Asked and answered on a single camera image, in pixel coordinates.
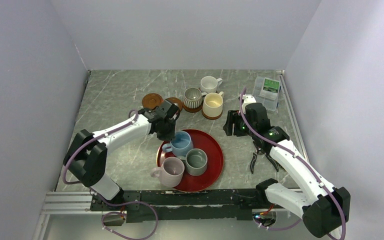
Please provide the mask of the grey-green mug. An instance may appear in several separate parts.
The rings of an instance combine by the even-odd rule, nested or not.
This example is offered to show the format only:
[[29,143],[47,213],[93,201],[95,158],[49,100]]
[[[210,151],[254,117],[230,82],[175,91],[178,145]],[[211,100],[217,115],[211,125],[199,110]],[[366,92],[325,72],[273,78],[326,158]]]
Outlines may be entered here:
[[187,173],[194,177],[203,175],[208,168],[208,156],[199,148],[191,149],[186,156],[181,156],[180,159],[183,161]]

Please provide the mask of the cream yellow mug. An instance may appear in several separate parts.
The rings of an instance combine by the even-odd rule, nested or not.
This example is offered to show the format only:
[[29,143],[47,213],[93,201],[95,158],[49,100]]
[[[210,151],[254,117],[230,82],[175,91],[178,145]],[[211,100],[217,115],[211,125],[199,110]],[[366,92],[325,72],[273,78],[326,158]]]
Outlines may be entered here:
[[223,91],[219,93],[208,93],[203,100],[202,111],[204,111],[206,115],[211,117],[218,116],[223,111],[223,97]]

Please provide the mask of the blue mug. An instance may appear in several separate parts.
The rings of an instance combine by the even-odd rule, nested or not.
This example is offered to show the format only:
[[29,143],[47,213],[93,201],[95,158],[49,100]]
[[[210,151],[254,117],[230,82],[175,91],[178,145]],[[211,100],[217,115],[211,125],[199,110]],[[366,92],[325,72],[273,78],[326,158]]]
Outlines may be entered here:
[[174,156],[186,156],[194,148],[192,137],[186,131],[177,131],[174,138],[162,146],[164,153],[172,153]]

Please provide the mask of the grey ribbed mug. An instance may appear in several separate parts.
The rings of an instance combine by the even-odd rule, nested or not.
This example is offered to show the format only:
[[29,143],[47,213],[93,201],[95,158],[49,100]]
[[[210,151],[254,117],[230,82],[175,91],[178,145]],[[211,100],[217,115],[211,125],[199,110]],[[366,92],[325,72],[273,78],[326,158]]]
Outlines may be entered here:
[[189,109],[196,109],[203,103],[207,92],[202,92],[199,88],[190,87],[184,92],[183,106]]

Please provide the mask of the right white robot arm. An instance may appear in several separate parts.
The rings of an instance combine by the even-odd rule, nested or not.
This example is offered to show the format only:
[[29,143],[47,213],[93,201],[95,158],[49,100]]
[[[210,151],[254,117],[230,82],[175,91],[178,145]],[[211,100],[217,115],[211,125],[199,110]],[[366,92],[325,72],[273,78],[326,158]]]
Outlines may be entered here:
[[301,189],[298,193],[273,178],[267,179],[256,186],[255,200],[260,207],[275,204],[287,209],[300,217],[316,238],[331,236],[338,228],[346,231],[349,191],[323,178],[299,153],[289,135],[281,127],[271,125],[261,103],[248,104],[244,112],[229,110],[223,130],[227,136],[250,136],[257,152],[282,167]]

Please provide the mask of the white mug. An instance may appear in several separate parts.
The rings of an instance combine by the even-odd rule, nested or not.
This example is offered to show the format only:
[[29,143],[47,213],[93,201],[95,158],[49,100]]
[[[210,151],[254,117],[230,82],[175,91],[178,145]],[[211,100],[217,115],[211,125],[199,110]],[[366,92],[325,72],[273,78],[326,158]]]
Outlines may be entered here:
[[200,90],[204,93],[216,93],[218,87],[222,84],[222,78],[215,78],[213,76],[205,76],[200,80]]

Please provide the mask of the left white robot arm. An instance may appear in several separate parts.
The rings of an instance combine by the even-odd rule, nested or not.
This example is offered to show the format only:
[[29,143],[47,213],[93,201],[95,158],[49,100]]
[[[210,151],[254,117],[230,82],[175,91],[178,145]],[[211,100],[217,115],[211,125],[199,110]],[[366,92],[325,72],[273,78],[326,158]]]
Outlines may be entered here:
[[66,178],[70,172],[77,178],[77,184],[98,193],[109,209],[119,209],[125,201],[124,190],[106,174],[107,157],[112,151],[146,135],[156,134],[161,141],[171,141],[180,112],[178,105],[164,100],[154,109],[131,110],[128,119],[104,130],[81,130],[63,160],[63,182],[70,184]]

